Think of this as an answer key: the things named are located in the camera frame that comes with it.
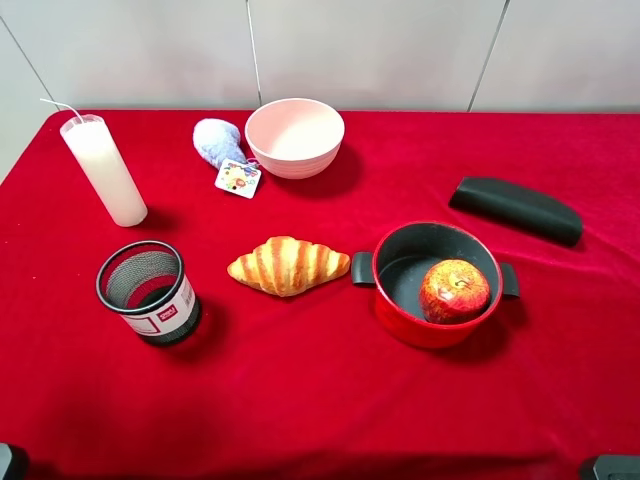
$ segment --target toy tag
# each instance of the toy tag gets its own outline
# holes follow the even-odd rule
[[[252,165],[243,165],[228,158],[223,160],[216,178],[216,187],[245,198],[253,198],[262,172]]]

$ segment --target white candle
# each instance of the white candle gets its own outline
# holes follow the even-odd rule
[[[96,115],[74,117],[60,134],[113,221],[130,227],[144,220],[147,207],[104,120]]]

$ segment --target candle wick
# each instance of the candle wick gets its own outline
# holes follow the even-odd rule
[[[47,103],[53,103],[54,105],[59,105],[61,107],[68,108],[69,110],[71,110],[73,113],[75,113],[78,116],[78,118],[80,119],[80,121],[82,123],[84,123],[84,118],[82,118],[82,115],[80,115],[78,113],[78,111],[75,108],[73,108],[71,105],[67,105],[66,103],[61,103],[61,102],[54,102],[53,100],[49,100],[47,98],[41,98],[40,101],[41,102],[47,102]]]

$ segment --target ceramic bowl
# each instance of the ceramic bowl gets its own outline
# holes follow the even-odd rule
[[[317,100],[285,98],[253,112],[244,133],[266,170],[283,178],[308,178],[335,158],[344,121],[335,109]]]

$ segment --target red velvet cloth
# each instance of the red velvet cloth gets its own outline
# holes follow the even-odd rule
[[[325,172],[265,174],[246,200],[214,187],[191,134],[249,112],[93,113],[150,207],[141,226],[108,217],[58,133],[69,112],[0,187],[0,441],[32,478],[560,479],[640,454],[640,116],[345,112]],[[450,209],[464,175],[556,196],[581,243]],[[521,284],[447,351],[388,335],[348,276],[283,300],[226,273],[273,235],[353,254],[421,219],[477,235]],[[102,262],[148,238],[182,253],[204,305],[175,347],[95,293]]]

